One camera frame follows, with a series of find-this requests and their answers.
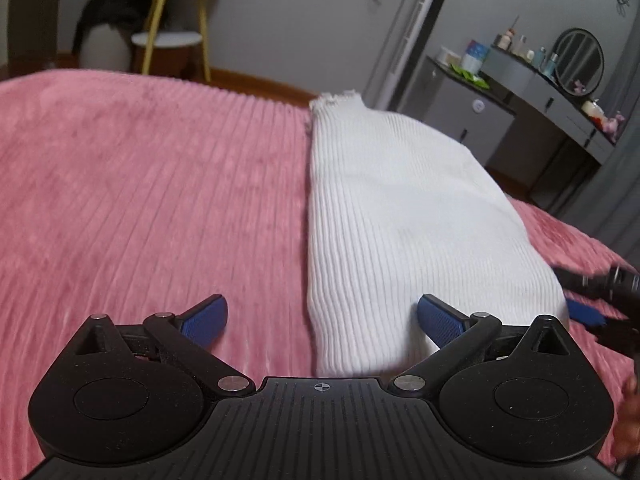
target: crosshair symbol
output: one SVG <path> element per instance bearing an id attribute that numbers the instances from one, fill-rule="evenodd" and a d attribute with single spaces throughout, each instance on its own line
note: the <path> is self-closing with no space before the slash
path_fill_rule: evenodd
<path id="1" fill-rule="evenodd" d="M 320 393 L 324 393 L 325 391 L 331 389 L 331 386 L 329 386 L 327 383 L 318 383 L 316 384 L 316 386 L 314 386 L 314 389 Z"/>

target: white round shelf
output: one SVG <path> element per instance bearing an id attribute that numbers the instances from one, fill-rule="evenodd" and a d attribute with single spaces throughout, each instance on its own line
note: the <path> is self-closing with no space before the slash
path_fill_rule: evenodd
<path id="1" fill-rule="evenodd" d="M 139 32 L 131 37 L 134 45 L 146 47 L 146 39 L 148 32 Z M 202 36 L 198 32 L 180 31 L 169 32 L 159 31 L 154 41 L 155 48 L 182 48 L 186 46 L 194 46 L 202 43 Z"/>

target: blue textured pad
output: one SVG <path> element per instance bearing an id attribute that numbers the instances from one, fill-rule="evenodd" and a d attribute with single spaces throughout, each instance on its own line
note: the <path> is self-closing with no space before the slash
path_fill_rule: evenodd
<path id="1" fill-rule="evenodd" d="M 574 300 L 566 300 L 566 306 L 569 310 L 569 318 L 585 326 L 600 326 L 607 322 L 607 319 L 592 306 Z"/>
<path id="2" fill-rule="evenodd" d="M 426 297 L 418 301 L 418 324 L 429 338 L 442 348 L 465 331 L 465 325 Z"/>
<path id="3" fill-rule="evenodd" d="M 185 320 L 180 332 L 197 345 L 209 349 L 226 326 L 226 300 L 217 298 Z"/>

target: white knob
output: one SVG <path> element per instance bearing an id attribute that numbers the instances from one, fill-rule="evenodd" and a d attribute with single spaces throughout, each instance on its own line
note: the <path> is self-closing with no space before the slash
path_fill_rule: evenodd
<path id="1" fill-rule="evenodd" d="M 482 112 L 484 112 L 484 101 L 481 101 L 480 99 L 476 99 L 471 105 L 471 107 L 474 109 L 474 112 L 476 114 L 481 114 Z"/>

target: bed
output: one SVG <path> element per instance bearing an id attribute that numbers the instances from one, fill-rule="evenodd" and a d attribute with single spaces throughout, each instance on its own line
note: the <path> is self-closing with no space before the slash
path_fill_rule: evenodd
<path id="1" fill-rule="evenodd" d="M 137 323 L 219 292 L 230 311 L 213 353 L 258 384 L 314 374 L 308 110 L 84 71 L 6 82 L 0 109 L 0 478 L 21 478 L 42 459 L 29 396 L 92 313 Z M 547 262 L 595 272 L 620 261 L 512 203 Z M 619 403 L 631 360 L 578 325 L 570 331 Z M 610 439 L 600 459 L 611 464 Z"/>

